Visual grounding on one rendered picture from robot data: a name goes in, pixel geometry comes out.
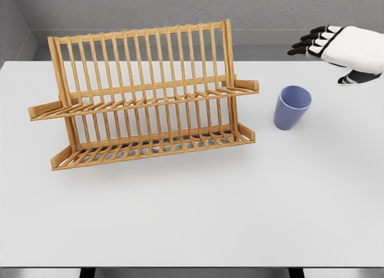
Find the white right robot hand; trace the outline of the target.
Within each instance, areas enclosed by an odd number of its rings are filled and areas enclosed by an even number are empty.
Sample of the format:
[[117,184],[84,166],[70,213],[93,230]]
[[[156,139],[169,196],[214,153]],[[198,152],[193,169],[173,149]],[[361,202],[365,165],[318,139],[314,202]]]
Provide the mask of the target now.
[[384,34],[355,26],[320,26],[301,37],[288,55],[315,56],[352,71],[339,84],[360,84],[384,73]]

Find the blue plastic cup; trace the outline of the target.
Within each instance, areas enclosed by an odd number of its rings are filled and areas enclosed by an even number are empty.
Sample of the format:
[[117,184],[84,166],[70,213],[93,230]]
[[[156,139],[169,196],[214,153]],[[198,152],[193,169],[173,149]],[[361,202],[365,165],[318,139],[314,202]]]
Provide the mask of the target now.
[[311,105],[310,93],[300,86],[287,86],[281,90],[278,96],[274,123],[282,130],[290,130],[294,127]]

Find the wooden two-tier dish rack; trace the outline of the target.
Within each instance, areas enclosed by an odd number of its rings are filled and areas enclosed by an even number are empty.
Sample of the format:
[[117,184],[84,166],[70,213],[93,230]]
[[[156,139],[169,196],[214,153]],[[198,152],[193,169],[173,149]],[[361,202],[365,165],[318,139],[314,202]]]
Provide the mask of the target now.
[[58,100],[29,108],[62,118],[69,146],[54,171],[252,144],[236,99],[230,20],[49,37]]

